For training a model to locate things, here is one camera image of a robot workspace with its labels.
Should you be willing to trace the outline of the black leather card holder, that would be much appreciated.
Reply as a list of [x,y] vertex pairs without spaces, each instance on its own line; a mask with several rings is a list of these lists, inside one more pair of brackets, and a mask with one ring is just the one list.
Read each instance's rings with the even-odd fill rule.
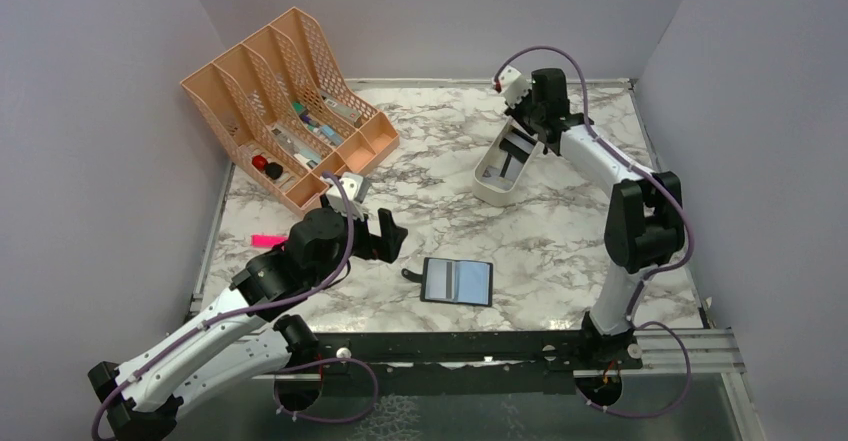
[[490,262],[426,257],[422,272],[401,276],[420,286],[422,302],[491,307],[494,265]]

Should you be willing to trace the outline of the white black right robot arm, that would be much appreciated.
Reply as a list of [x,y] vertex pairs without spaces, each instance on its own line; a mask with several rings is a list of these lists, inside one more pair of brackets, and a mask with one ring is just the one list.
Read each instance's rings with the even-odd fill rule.
[[585,112],[571,112],[562,70],[539,69],[525,77],[507,67],[496,84],[506,115],[609,198],[603,242],[610,266],[576,344],[579,359],[600,368],[631,344],[633,317],[647,281],[684,246],[681,182],[672,172],[654,172],[610,144]]

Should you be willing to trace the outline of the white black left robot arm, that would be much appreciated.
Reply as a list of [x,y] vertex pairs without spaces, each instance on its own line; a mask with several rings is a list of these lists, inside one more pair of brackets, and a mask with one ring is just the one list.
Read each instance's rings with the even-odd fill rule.
[[321,370],[333,358],[290,309],[330,288],[352,258],[391,264],[409,235],[390,210],[379,233],[352,208],[309,211],[284,242],[252,258],[214,301],[154,347],[122,362],[102,361],[88,379],[100,401],[90,436],[163,440],[191,408],[255,375]]

